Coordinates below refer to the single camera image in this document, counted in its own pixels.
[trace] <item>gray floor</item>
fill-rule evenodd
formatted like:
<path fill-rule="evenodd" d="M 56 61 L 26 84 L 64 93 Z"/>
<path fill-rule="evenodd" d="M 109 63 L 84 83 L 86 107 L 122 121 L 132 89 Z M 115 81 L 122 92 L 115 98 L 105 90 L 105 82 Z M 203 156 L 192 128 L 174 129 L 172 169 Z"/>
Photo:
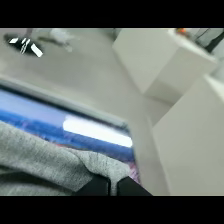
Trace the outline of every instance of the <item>gray floor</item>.
<path fill-rule="evenodd" d="M 22 56 L 10 49 L 0 32 L 1 80 L 17 82 L 21 88 L 51 95 L 64 104 L 69 102 L 102 117 L 107 115 L 127 122 L 143 186 L 154 195 L 169 195 L 151 131 L 152 106 L 146 106 L 117 59 L 112 38 L 101 29 L 69 31 L 76 36 L 71 42 L 72 53 L 43 44 L 45 54 L 41 58 Z"/>

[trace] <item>white pedestal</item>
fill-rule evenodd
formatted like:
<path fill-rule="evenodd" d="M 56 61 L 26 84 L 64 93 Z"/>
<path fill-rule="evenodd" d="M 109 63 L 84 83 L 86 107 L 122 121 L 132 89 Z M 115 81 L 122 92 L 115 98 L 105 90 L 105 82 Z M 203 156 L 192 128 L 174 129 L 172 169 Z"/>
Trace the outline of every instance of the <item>white pedestal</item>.
<path fill-rule="evenodd" d="M 200 78 L 153 128 L 171 195 L 224 195 L 224 85 Z"/>
<path fill-rule="evenodd" d="M 124 28 L 113 47 L 143 94 L 171 104 L 216 66 L 214 57 L 173 30 Z"/>

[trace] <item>white block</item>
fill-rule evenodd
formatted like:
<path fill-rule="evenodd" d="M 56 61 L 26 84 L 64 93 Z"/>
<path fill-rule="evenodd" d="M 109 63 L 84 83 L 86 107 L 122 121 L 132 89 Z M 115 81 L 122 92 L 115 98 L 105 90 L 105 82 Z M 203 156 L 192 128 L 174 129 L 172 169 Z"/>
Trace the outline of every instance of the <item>white block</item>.
<path fill-rule="evenodd" d="M 172 104 L 217 63 L 174 30 L 124 28 L 113 47 L 143 94 Z"/>
<path fill-rule="evenodd" d="M 224 195 L 224 85 L 200 78 L 153 128 L 171 195 Z"/>

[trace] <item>floor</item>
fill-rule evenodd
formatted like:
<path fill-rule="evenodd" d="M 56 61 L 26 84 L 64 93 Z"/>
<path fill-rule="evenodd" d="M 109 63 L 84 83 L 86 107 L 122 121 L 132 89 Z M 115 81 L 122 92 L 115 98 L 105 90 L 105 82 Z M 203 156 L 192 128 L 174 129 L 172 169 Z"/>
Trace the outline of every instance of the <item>floor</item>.
<path fill-rule="evenodd" d="M 0 32 L 0 82 L 17 83 L 17 88 L 39 97 L 126 122 L 143 186 L 153 195 L 169 195 L 151 130 L 154 103 L 139 93 L 112 50 L 112 38 L 102 29 L 69 32 L 75 35 L 72 53 L 43 44 L 41 58 L 21 56 L 4 44 Z"/>

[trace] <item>gray fabric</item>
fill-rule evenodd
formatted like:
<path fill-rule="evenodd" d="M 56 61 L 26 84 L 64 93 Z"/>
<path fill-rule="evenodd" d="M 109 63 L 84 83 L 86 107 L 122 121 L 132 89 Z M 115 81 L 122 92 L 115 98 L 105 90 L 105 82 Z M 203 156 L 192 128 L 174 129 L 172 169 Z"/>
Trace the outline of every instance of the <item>gray fabric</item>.
<path fill-rule="evenodd" d="M 0 122 L 0 195 L 65 196 L 78 191 L 94 174 L 116 184 L 129 167 L 104 155 L 58 147 Z"/>

